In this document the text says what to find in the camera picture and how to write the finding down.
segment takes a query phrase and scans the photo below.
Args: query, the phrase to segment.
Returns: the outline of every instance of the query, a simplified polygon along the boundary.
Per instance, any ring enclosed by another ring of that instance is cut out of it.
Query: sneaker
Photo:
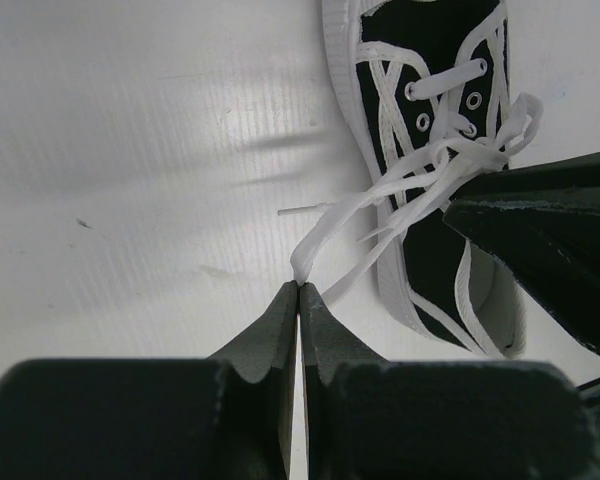
[[[511,275],[442,221],[460,186],[507,168],[538,129],[537,98],[509,104],[504,3],[323,0],[323,22],[338,102],[374,186],[324,213],[292,255],[296,280],[373,204],[378,229],[365,238],[378,243],[325,301],[377,262],[380,295],[399,322],[479,354],[518,355],[524,323]]]

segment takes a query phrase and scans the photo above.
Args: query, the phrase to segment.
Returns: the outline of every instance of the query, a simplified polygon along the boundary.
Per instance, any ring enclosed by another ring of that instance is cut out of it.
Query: white shoelace
[[[526,93],[521,94],[511,105],[509,116],[502,123],[494,141],[486,137],[468,140],[460,135],[460,132],[466,133],[475,127],[466,117],[449,110],[450,92],[454,89],[457,92],[457,87],[462,87],[466,82],[484,75],[485,71],[486,62],[476,59],[408,85],[406,93],[410,99],[425,100],[442,95],[431,127],[429,144],[400,158],[366,192],[353,194],[326,210],[291,255],[294,278],[299,284],[307,281],[313,262],[325,243],[358,210],[370,205],[378,205],[387,197],[406,190],[426,189],[422,195],[395,210],[389,216],[386,225],[360,239],[365,240],[384,234],[380,236],[377,245],[354,268],[322,295],[328,304],[335,303],[378,260],[396,237],[406,235],[412,225],[443,207],[469,180],[481,173],[502,170],[510,156],[518,153],[533,140],[542,116],[542,102]],[[522,138],[516,144],[506,147],[520,136]],[[506,148],[504,153],[500,151],[503,147]],[[456,153],[455,157],[452,158],[451,152]],[[432,164],[435,169],[427,173],[424,167],[429,164]],[[284,213],[319,210],[324,206],[326,204],[301,207]]]

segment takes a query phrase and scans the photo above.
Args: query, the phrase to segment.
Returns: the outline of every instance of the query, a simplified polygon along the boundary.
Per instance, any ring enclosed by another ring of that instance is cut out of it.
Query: metal eyelet
[[[418,118],[416,119],[416,128],[418,130],[421,132],[426,132],[429,129],[429,125],[431,125],[431,119],[429,118],[429,115],[426,113],[421,113],[418,115]]]
[[[466,105],[469,110],[477,110],[482,105],[482,95],[478,92],[473,92],[467,97]]]
[[[469,138],[473,138],[478,134],[478,129],[472,123],[469,125],[469,128],[467,128],[466,130],[463,130],[462,133],[464,133]]]
[[[488,68],[489,68],[489,64],[487,63],[487,61],[484,58],[481,58],[480,59],[480,71],[482,72],[483,75],[485,73],[487,73]]]
[[[410,102],[415,102],[416,99],[413,98],[412,96],[412,91],[413,91],[413,84],[416,82],[409,82],[405,85],[404,87],[404,96],[406,97],[407,100],[409,100]]]

